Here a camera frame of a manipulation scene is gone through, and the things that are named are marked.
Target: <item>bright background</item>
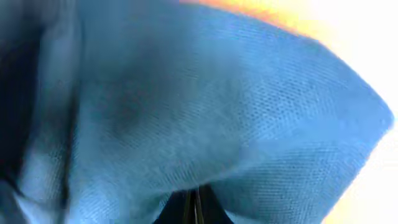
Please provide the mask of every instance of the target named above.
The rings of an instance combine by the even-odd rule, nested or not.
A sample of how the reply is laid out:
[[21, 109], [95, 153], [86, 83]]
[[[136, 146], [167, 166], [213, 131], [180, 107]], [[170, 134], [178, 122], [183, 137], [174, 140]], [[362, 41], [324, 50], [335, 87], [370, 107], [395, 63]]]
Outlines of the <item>bright background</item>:
[[[184, 0], [256, 17], [319, 40], [398, 117], [398, 13], [391, 0]], [[398, 223], [398, 122], [324, 224]]]

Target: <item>black object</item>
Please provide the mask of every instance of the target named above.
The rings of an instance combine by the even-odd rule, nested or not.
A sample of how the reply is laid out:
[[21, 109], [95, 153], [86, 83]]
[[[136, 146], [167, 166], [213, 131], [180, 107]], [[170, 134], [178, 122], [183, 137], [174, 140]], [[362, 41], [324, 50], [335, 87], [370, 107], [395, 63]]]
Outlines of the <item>black object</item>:
[[174, 193], [154, 224], [230, 224], [209, 186]]

